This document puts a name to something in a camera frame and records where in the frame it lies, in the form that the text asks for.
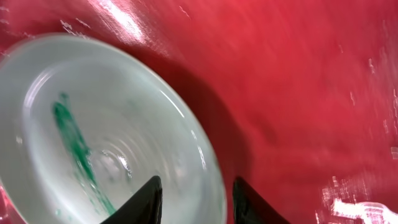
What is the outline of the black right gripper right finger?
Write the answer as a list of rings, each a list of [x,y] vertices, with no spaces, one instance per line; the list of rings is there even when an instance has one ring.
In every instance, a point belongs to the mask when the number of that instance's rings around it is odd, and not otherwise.
[[[235,224],[289,224],[242,177],[233,183]]]

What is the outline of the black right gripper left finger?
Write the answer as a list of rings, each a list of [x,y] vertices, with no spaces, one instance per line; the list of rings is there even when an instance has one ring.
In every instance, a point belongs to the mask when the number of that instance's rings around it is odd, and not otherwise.
[[[101,224],[160,224],[162,202],[161,178],[154,175]]]

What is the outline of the white plate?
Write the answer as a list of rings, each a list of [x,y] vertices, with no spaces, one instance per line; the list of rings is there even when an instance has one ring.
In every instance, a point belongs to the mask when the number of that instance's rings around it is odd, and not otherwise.
[[[1,185],[26,223],[101,223],[151,177],[162,223],[225,223],[211,143],[156,73],[104,42],[46,35],[1,60]]]

